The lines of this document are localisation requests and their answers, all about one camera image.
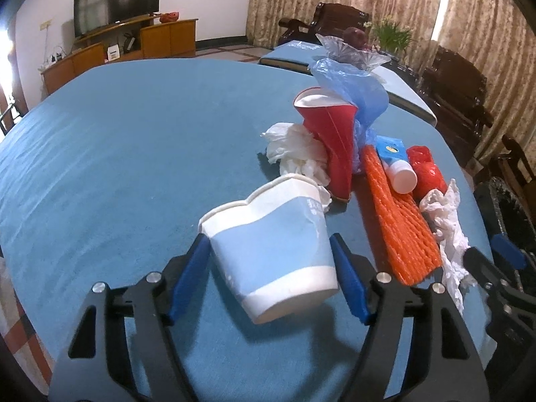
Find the white plastic wrap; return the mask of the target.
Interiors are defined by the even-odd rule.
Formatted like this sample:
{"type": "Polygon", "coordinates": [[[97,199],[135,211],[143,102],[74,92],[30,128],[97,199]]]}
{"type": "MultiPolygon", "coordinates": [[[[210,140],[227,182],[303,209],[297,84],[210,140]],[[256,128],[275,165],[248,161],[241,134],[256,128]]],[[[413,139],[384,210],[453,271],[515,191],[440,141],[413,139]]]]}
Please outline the white plastic wrap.
{"type": "Polygon", "coordinates": [[[432,235],[439,246],[443,268],[442,284],[463,315],[462,291],[475,286],[476,280],[463,263],[463,256],[470,248],[470,243],[459,221],[460,203],[461,195],[456,179],[451,179],[446,192],[430,190],[419,202],[419,210],[430,224],[432,235]]]}

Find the orange foam net sleeve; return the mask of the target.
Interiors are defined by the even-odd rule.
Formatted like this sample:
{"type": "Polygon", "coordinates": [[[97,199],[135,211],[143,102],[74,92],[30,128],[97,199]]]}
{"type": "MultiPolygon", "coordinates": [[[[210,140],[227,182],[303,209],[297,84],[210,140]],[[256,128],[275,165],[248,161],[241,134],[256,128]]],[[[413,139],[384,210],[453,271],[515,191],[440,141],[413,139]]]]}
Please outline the orange foam net sleeve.
{"type": "Polygon", "coordinates": [[[361,162],[393,274],[404,285],[416,285],[442,265],[439,246],[411,195],[393,190],[372,146],[361,150],[361,162]]]}

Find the red plastic bag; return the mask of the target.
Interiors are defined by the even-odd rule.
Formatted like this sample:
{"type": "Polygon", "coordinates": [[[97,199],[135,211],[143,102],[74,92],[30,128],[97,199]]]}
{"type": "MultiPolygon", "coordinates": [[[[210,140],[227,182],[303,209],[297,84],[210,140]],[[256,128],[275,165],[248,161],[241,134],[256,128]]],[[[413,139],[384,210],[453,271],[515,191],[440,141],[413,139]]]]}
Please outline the red plastic bag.
{"type": "Polygon", "coordinates": [[[441,170],[435,163],[431,151],[426,146],[411,146],[406,150],[411,168],[417,176],[417,184],[412,191],[416,201],[421,199],[431,190],[447,191],[447,184],[441,170]]]}

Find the blue plastic bag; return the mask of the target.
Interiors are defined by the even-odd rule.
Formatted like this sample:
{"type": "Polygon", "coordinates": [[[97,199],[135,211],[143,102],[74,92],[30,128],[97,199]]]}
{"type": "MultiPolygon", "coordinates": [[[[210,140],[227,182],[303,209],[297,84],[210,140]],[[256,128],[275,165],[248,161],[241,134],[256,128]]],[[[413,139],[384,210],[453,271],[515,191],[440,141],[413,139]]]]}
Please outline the blue plastic bag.
{"type": "Polygon", "coordinates": [[[317,83],[337,93],[343,100],[357,107],[353,129],[352,172],[364,173],[361,150],[375,145],[376,133],[372,124],[388,108],[389,96],[380,81],[372,74],[351,64],[341,64],[323,57],[308,67],[317,83]]]}

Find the red paper cup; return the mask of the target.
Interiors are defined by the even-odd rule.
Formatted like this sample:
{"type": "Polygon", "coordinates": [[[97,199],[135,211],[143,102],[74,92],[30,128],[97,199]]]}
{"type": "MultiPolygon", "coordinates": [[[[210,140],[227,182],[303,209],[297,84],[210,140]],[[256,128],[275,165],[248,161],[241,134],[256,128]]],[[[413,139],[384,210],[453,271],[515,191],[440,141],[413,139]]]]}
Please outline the red paper cup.
{"type": "Polygon", "coordinates": [[[349,201],[352,192],[353,132],[358,108],[336,92],[311,87],[295,97],[293,106],[304,118],[304,126],[327,153],[328,190],[340,201],[349,201]]]}

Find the blue white paper cup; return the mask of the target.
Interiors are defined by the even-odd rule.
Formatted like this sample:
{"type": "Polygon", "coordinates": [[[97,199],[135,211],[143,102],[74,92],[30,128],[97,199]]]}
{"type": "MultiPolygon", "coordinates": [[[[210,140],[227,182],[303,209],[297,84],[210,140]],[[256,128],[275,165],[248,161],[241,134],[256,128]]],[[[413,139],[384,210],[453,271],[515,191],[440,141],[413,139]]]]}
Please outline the blue white paper cup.
{"type": "Polygon", "coordinates": [[[281,176],[208,211],[198,229],[256,325],[315,307],[339,290],[322,192],[310,178],[281,176]]]}

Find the dark wooden sofa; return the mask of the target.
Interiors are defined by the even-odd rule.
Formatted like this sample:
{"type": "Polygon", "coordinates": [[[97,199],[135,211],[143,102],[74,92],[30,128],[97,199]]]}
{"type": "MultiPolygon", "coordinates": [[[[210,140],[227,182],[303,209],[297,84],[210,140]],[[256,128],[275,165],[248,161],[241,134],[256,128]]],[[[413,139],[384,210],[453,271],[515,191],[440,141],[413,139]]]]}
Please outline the dark wooden sofa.
{"type": "Polygon", "coordinates": [[[522,146],[512,136],[503,134],[501,142],[507,151],[490,158],[490,175],[510,187],[535,222],[535,173],[522,146]]]}

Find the blue white tube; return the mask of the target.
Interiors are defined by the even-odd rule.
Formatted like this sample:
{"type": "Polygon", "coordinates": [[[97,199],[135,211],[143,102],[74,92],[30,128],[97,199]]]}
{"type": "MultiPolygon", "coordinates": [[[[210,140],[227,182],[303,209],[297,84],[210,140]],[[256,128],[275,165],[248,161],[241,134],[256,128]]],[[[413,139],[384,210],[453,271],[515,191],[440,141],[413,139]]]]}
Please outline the blue white tube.
{"type": "Polygon", "coordinates": [[[392,188],[399,194],[412,193],[418,179],[409,163],[403,141],[377,135],[376,151],[392,188]]]}

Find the blue tablecloth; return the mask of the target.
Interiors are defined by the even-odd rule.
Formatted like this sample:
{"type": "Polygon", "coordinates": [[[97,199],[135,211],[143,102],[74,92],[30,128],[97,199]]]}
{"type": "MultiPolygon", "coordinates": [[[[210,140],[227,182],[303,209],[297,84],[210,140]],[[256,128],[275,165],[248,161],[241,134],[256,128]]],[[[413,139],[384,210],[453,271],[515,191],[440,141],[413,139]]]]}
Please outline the blue tablecloth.
{"type": "MultiPolygon", "coordinates": [[[[200,217],[278,170],[261,133],[294,121],[307,75],[256,64],[164,59],[106,64],[49,96],[1,145],[1,248],[49,353],[97,281],[161,269],[200,217]]],[[[211,274],[176,325],[202,401],[335,401],[366,329],[342,296],[254,325],[211,274]]]]}

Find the crumpled white tissue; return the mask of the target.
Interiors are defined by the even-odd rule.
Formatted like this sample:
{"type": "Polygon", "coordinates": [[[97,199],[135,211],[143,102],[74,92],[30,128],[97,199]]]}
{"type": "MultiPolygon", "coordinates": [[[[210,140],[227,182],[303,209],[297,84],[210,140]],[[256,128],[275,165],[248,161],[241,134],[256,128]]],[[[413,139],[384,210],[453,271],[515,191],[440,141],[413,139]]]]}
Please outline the crumpled white tissue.
{"type": "Polygon", "coordinates": [[[301,174],[319,186],[323,211],[333,202],[327,190],[331,179],[327,173],[328,153],[322,142],[302,124],[277,123],[262,133],[267,140],[269,164],[279,164],[280,174],[301,174]]]}

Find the glass fruit bowl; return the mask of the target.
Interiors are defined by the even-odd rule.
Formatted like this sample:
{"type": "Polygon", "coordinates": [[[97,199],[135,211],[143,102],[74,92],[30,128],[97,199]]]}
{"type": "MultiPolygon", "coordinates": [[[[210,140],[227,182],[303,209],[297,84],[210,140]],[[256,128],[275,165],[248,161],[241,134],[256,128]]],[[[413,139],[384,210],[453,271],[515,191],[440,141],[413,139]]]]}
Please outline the glass fruit bowl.
{"type": "Polygon", "coordinates": [[[340,64],[351,64],[360,70],[371,72],[376,67],[391,61],[389,55],[367,49],[356,49],[340,37],[324,37],[318,33],[316,37],[325,49],[327,57],[340,64]]]}

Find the dark wooden side chair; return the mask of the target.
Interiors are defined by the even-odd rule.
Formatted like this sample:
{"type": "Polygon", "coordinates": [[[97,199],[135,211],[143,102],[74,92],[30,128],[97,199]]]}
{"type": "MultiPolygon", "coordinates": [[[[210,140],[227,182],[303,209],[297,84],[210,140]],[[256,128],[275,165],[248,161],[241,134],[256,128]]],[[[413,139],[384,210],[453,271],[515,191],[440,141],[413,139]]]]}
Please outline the dark wooden side chair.
{"type": "Polygon", "coordinates": [[[4,90],[0,92],[1,97],[1,132],[7,135],[15,126],[15,120],[22,118],[28,113],[22,87],[17,85],[14,87],[14,93],[9,96],[4,90]]]}

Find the wooden TV cabinet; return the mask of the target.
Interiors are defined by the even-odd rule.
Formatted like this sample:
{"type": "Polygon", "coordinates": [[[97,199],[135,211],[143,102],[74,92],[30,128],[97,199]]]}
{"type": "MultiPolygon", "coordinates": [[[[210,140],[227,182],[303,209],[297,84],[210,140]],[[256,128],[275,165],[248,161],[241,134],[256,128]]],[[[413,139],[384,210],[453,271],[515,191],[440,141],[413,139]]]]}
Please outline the wooden TV cabinet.
{"type": "Polygon", "coordinates": [[[158,15],[143,15],[79,37],[73,52],[42,70],[46,93],[103,64],[194,57],[196,23],[195,18],[160,23],[158,15]]]}

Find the red bowl on cabinet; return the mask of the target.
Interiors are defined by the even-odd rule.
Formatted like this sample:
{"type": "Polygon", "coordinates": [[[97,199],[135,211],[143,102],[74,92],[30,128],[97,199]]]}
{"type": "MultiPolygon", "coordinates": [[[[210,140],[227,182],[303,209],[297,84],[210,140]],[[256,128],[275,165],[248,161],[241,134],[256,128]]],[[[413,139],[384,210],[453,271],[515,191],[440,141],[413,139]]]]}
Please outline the red bowl on cabinet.
{"type": "Polygon", "coordinates": [[[178,12],[162,13],[159,16],[159,22],[161,24],[173,23],[179,20],[180,14],[178,12]]]}

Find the black flat television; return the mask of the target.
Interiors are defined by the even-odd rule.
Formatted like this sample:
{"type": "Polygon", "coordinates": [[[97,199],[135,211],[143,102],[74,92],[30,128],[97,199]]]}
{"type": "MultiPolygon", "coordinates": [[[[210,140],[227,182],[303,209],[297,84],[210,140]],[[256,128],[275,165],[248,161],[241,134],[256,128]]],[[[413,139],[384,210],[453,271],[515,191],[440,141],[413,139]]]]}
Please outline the black flat television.
{"type": "Polygon", "coordinates": [[[159,11],[160,0],[74,0],[74,36],[159,11]]]}

